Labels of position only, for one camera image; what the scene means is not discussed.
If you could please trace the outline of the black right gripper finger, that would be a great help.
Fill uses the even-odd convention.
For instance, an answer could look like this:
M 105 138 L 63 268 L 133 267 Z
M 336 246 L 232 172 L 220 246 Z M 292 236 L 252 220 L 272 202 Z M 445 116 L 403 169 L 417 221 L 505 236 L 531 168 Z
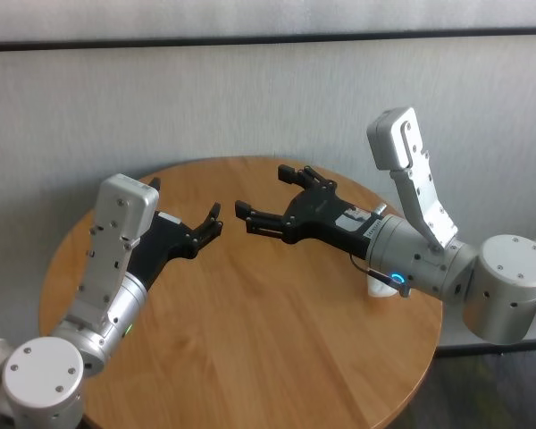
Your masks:
M 237 200 L 234 207 L 236 217 L 245 222 L 247 233 L 279 240 L 289 239 L 289 227 L 281 214 L 258 211 L 241 200 Z
M 304 191 L 327 191 L 335 192 L 337 183 L 331 179 L 326 179 L 311 166 L 306 165 L 303 168 L 295 169 L 286 164 L 278 166 L 278 180 L 287 184 L 294 184 Z

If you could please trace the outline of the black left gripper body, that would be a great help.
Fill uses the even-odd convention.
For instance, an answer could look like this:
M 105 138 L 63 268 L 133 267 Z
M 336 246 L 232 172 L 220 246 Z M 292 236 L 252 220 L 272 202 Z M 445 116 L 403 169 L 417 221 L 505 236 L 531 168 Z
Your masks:
M 157 211 L 149 230 L 132 251 L 127 273 L 150 289 L 169 261 L 196 257 L 197 244 L 193 239 L 191 229 L 186 224 Z

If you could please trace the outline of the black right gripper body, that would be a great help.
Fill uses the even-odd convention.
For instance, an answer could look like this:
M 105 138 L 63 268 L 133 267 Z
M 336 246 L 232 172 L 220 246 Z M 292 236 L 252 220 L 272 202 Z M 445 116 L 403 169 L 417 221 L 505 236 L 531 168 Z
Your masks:
M 366 259 L 374 229 L 383 216 L 340 199 L 334 190 L 307 189 L 289 203 L 282 216 L 282 240 L 295 244 L 315 239 Z

